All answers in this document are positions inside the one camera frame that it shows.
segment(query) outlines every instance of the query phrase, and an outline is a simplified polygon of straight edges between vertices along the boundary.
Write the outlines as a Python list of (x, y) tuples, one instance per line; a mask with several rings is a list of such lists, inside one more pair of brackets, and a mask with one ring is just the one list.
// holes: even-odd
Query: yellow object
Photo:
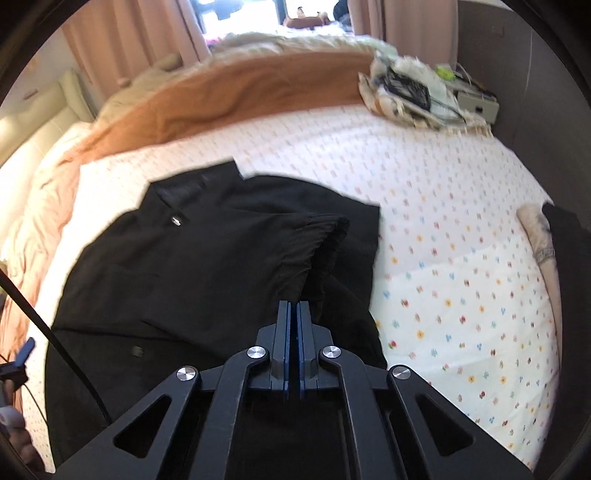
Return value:
[(436, 67), (435, 72), (443, 80), (448, 80), (451, 82), (452, 80), (454, 80), (456, 78), (456, 74), (453, 73), (453, 71), (449, 67), (444, 67), (444, 66)]

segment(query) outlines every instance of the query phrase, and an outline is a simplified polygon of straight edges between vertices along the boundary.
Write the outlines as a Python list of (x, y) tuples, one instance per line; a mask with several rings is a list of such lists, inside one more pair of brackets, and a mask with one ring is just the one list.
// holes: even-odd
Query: pink curtain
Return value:
[(189, 66), (209, 55), (190, 0), (91, 0), (63, 25), (90, 81), (105, 96), (169, 53)]
[(457, 0), (349, 0), (349, 13), (356, 35), (380, 38), (431, 66), (455, 66)]

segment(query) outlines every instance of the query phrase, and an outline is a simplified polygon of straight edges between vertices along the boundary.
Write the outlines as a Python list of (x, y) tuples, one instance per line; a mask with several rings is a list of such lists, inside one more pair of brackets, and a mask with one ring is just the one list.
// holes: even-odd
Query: black cable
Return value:
[[(4, 360), (6, 363), (8, 363), (8, 360), (6, 359), (6, 357), (3, 354), (1, 354), (1, 353), (0, 353), (0, 358), (2, 360)], [(45, 422), (45, 425), (47, 425), (47, 419), (45, 418), (45, 415), (43, 414), (43, 411), (42, 411), (41, 407), (39, 406), (39, 403), (37, 403), (37, 400), (35, 399), (35, 397), (31, 393), (31, 390), (29, 390), (29, 387), (27, 386), (27, 384), (23, 384), (22, 386), (25, 387), (27, 389), (27, 391), (29, 392), (29, 395), (33, 399), (33, 402), (35, 403), (35, 406), (37, 407), (37, 410), (39, 410), (39, 415), (41, 415), (41, 418)]]
[(8, 278), (8, 276), (2, 270), (0, 270), (0, 288), (4, 289), (7, 295), (10, 298), (12, 298), (12, 301), (15, 304), (17, 304), (17, 306), (22, 310), (22, 312), (33, 322), (33, 324), (35, 324), (35, 326), (45, 336), (45, 338), (47, 338), (47, 340), (53, 346), (53, 348), (56, 349), (57, 353), (60, 354), (60, 357), (63, 358), (64, 362), (67, 363), (68, 367), (70, 367), (74, 374), (80, 379), (80, 381), (83, 383), (83, 385), (86, 387), (86, 389), (96, 402), (107, 424), (110, 425), (111, 423), (113, 423), (111, 415), (109, 415), (107, 407), (102, 401), (99, 393), (96, 391), (94, 385), (90, 382), (86, 374), (70, 356), (70, 354), (61, 344), (61, 342), (57, 339), (55, 333), (51, 331), (51, 329), (35, 311), (33, 306), (27, 301), (27, 299), (22, 295), (22, 293), (19, 291), (16, 285), (12, 283), (12, 280), (10, 280), (10, 278)]

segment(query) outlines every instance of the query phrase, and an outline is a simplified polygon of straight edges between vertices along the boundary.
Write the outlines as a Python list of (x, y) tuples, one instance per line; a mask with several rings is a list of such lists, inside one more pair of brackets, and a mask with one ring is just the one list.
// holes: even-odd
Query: black cloth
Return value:
[(349, 4), (347, 0), (339, 0), (333, 8), (333, 16), (336, 21), (340, 21), (345, 15), (349, 13)]
[(534, 475), (588, 478), (591, 469), (591, 232), (574, 213), (549, 203), (562, 305), (562, 365), (552, 424)]
[[(252, 346), (280, 300), (308, 300), (336, 345), (385, 368), (368, 312), (378, 224), (377, 206), (300, 180), (243, 180), (234, 162), (181, 173), (83, 250), (53, 330), (114, 417), (179, 366)], [(104, 428), (52, 348), (46, 405), (57, 464)]]

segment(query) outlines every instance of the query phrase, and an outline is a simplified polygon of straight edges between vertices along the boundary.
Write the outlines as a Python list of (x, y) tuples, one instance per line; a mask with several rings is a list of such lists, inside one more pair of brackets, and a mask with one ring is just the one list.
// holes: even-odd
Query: bed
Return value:
[[(551, 420), (558, 349), (516, 211), (547, 194), (494, 138), (404, 128), (370, 113), (357, 74), (381, 46), (289, 42), (213, 56), (36, 172), (4, 249), (9, 273), (51, 323), (82, 248), (135, 208), (148, 182), (229, 157), (244, 176), (291, 176), (379, 203), (371, 313), (388, 365), (412, 367), (533, 468)], [(43, 235), (40, 212), (52, 215)], [(38, 341), (28, 385), (43, 405), (46, 342), (9, 307), (2, 348), (27, 335)], [(20, 336), (7, 335), (11, 325)], [(23, 407), (51, 467), (27, 393)]]

